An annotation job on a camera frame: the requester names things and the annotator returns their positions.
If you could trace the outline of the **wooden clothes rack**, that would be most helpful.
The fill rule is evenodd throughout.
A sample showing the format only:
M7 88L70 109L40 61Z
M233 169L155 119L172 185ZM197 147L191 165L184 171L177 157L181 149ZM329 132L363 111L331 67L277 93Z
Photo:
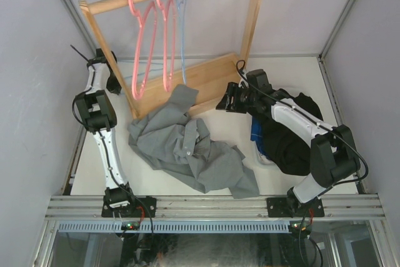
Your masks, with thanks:
M161 0L102 0L94 3L87 3L86 0L79 0L79 7L87 19L107 62L111 67L122 91L126 95L131 114L135 118L141 118L153 109L162 104L171 95L173 89L184 81L173 79L174 58L163 57L163 76L148 79L143 78L142 85L136 84L137 77L133 77L132 85L127 86L121 74L119 66L98 26L95 15L112 11L128 6L134 8L136 3L151 1L149 7L159 9L163 19L166 21L169 5L162 4ZM246 25L242 37L241 52L239 54L229 53L223 56L191 66L187 71L181 71L189 80L189 87L199 91L195 104L190 107L189 113L197 115L215 107L222 98L226 86L230 82L239 82L239 74L234 70L235 63L244 59L247 60L253 41L256 22L262 0L250 0L247 10Z

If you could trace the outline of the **blue plaid shirt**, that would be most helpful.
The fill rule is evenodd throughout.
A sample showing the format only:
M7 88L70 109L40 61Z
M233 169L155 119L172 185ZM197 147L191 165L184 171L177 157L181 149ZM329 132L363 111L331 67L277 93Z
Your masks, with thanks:
M260 154L267 156L264 149L262 133L263 132L260 122L256 118L252 117L250 140L256 143L257 150Z

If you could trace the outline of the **grey shirt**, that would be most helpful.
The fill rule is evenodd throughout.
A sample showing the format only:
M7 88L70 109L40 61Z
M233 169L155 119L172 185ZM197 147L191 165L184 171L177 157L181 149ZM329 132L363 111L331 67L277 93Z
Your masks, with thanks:
M213 141L205 122L190 117L198 91L177 85L169 99L127 127L131 149L153 170L161 170L201 193L230 190L233 198L259 196L254 171L237 146Z

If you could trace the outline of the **black shirt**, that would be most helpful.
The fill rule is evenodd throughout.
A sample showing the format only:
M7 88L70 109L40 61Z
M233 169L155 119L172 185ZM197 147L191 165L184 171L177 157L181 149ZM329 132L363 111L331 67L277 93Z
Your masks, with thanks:
M250 140L261 155L284 173L306 176L310 172L309 146L285 125L269 119L264 113L251 111Z

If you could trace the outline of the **light blue wire hanger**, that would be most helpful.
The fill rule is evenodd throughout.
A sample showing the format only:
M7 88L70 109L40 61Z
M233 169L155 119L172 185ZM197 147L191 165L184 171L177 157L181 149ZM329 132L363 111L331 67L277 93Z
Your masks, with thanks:
M180 33L180 55L182 67L182 80L187 85L186 79L186 58L185 58L185 16L187 0L175 0L178 14L179 33Z
M137 67L137 80L141 81L146 73L147 60L141 59ZM134 60L121 60L118 62L121 74L125 81L131 81L133 78ZM152 79L163 75L163 62L160 59L153 59L151 61L148 78Z

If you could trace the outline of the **pink hanger of plaid shirt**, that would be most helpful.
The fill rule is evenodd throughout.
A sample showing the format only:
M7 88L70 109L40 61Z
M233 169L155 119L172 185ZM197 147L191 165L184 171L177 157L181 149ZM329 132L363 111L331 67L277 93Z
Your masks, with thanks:
M174 0L167 0L166 5L161 0L156 0L157 6L162 14L163 20L163 86L166 92L172 88L175 50L176 50L176 25L177 25L177 9ZM168 24L169 13L172 11L172 38L171 38L171 58L168 59Z

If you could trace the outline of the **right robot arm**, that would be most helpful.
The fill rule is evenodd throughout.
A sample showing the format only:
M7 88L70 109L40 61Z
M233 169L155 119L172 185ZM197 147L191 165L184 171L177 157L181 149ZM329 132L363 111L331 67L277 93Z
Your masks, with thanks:
M273 89L262 69L245 73L238 68L237 72L242 82L228 83L216 108L250 114L260 127L268 159L283 173L303 177L287 191L287 209L292 215L302 216L316 198L335 186L352 183L350 177L367 165L350 128L323 121L310 97Z

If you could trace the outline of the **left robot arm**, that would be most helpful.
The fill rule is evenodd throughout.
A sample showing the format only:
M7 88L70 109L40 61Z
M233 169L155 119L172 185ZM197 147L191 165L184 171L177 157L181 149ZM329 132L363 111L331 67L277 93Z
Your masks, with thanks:
M120 94L122 87L101 48L91 59L81 57L89 75L84 91L72 101L72 114L93 135L100 151L106 185L102 216L116 213L129 217L136 212L137 202L130 195L129 181L121 166L116 144L118 119L108 96Z

